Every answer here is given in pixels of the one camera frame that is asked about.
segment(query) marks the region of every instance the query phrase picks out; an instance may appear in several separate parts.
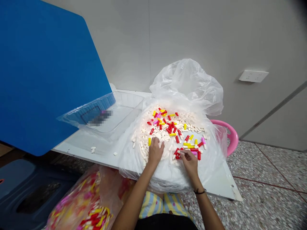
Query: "person's left hand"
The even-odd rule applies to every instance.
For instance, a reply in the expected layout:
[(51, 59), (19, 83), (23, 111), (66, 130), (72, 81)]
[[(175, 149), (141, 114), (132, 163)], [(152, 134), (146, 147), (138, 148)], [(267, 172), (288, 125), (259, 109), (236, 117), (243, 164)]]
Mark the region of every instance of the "person's left hand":
[(148, 151), (148, 164), (153, 164), (157, 166), (161, 160), (164, 151), (164, 142), (162, 142), (161, 147), (159, 147), (159, 138), (154, 137), (151, 141)]

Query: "forearm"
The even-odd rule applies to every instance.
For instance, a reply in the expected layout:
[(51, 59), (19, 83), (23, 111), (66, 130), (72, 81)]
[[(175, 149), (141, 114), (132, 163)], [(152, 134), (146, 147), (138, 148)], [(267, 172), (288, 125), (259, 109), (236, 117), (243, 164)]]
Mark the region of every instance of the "forearm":
[[(202, 192), (203, 186), (197, 177), (192, 181), (194, 191)], [(206, 230), (225, 229), (216, 211), (214, 210), (207, 193), (196, 194), (199, 209), (201, 211), (202, 220)]]
[(112, 229), (134, 229), (138, 221), (145, 193), (156, 165), (147, 164), (140, 178), (136, 182), (129, 198), (121, 208)]

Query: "striped shorts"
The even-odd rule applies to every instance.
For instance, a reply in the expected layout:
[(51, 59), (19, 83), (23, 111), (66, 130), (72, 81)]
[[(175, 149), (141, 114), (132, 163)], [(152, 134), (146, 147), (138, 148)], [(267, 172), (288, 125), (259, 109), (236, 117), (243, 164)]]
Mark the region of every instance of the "striped shorts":
[(146, 217), (161, 213), (185, 216), (194, 222), (188, 210), (185, 209), (185, 206), (183, 205), (178, 194), (164, 193), (163, 199), (161, 199), (156, 194), (147, 191), (144, 197), (139, 219), (144, 219)]

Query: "floor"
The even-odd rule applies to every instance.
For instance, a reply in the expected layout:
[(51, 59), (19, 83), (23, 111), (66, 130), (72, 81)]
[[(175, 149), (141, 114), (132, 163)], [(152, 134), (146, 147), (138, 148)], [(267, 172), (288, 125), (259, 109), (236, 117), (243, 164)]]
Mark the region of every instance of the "floor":
[[(243, 202), (210, 196), (226, 229), (307, 229), (307, 154), (240, 141), (227, 159)], [(84, 173), (93, 163), (62, 156), (63, 164)], [(204, 229), (194, 193), (180, 194)]]

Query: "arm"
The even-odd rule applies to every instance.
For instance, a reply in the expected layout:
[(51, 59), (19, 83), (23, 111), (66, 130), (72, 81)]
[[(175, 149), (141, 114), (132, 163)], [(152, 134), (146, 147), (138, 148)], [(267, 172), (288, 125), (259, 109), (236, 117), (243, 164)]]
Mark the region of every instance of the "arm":
[[(180, 150), (181, 158), (185, 169), (189, 175), (192, 187), (195, 192), (203, 192), (204, 188), (198, 177), (197, 158), (189, 150)], [(217, 213), (215, 212), (207, 193), (196, 194), (197, 202), (201, 210), (202, 220), (206, 230), (222, 230), (225, 229)]]
[(163, 154), (164, 142), (162, 142), (161, 148), (159, 147), (159, 142), (160, 140), (157, 137), (153, 138), (152, 144), (149, 147), (148, 163), (136, 182), (129, 198), (118, 213), (112, 230), (135, 228), (148, 184)]

